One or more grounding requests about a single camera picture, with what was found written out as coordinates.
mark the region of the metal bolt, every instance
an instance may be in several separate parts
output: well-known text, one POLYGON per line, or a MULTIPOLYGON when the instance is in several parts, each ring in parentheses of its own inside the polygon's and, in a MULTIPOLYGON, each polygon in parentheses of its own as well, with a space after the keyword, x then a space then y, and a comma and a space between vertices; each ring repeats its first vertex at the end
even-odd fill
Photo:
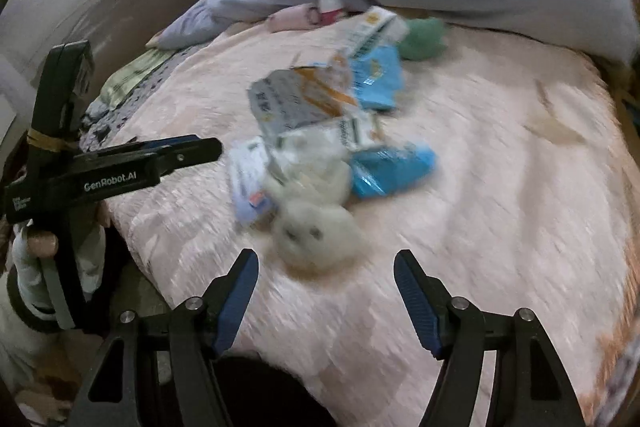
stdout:
POLYGON ((464 297, 453 297, 451 299, 451 305, 457 310, 466 310, 469 308, 469 301, 464 297))
POLYGON ((136 318, 136 312, 132 312, 131 310, 127 310, 120 314, 120 322, 123 324, 129 324, 133 322, 133 319, 136 318))
POLYGON ((200 297, 191 297, 184 303, 184 307, 191 311, 199 310, 202 306, 202 299, 200 297))
POLYGON ((529 308, 520 308, 518 311, 518 315, 523 321, 531 322, 536 318, 536 314, 532 312, 529 308))

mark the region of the blue package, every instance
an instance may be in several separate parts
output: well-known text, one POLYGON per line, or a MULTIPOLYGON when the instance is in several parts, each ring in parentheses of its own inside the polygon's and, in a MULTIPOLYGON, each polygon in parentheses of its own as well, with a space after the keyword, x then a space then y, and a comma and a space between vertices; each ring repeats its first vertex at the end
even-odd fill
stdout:
POLYGON ((395 93, 404 87, 400 55, 395 46, 378 46, 368 55, 350 58, 356 98, 363 109, 396 107, 395 93))
POLYGON ((352 191, 360 198, 388 196, 433 171, 435 153, 427 146, 385 147, 351 157, 352 191))

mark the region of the beige fur blanket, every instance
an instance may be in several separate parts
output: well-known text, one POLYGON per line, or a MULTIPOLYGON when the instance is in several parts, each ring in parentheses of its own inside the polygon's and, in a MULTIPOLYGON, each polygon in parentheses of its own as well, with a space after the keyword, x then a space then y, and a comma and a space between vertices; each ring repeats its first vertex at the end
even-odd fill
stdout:
MULTIPOLYGON (((324 57, 353 24, 273 35, 259 25, 217 39, 114 142, 196 133, 229 148, 255 136, 250 83, 299 53, 298 63, 324 57)), ((268 233, 236 226, 226 156, 113 198, 114 220, 173 306, 254 248, 260 277, 233 349, 300 375, 341 425, 416 426, 433 390, 439 363, 420 347, 393 279, 402 248, 480 309, 532 308, 590 418, 636 302, 638 170, 587 58, 497 32, 454 27, 449 37, 436 62, 403 64, 406 90, 382 118, 394 142, 430 145, 438 169, 413 190, 350 208, 370 242, 363 263, 321 279, 288 273, 268 233), (544 105, 569 137, 540 130, 544 105)), ((484 373, 475 426, 493 367, 484 373)))

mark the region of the plush toy eye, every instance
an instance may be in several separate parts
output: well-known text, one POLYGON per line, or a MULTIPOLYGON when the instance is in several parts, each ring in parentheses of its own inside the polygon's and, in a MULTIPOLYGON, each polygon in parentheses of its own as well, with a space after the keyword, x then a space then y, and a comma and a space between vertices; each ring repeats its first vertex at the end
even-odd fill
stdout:
POLYGON ((322 239, 322 232, 320 232, 320 229, 316 227, 313 227, 311 230, 309 230, 309 233, 313 235, 318 241, 322 239))

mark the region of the white plush toy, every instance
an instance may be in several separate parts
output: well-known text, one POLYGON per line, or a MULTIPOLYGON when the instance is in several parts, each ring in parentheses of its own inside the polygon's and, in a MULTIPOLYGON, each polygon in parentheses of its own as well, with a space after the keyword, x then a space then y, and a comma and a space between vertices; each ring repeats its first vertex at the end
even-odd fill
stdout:
POLYGON ((325 271, 364 251, 362 233, 342 207, 351 192, 343 160, 300 165, 284 184, 267 174, 263 188, 278 206, 272 233, 285 263, 325 271))

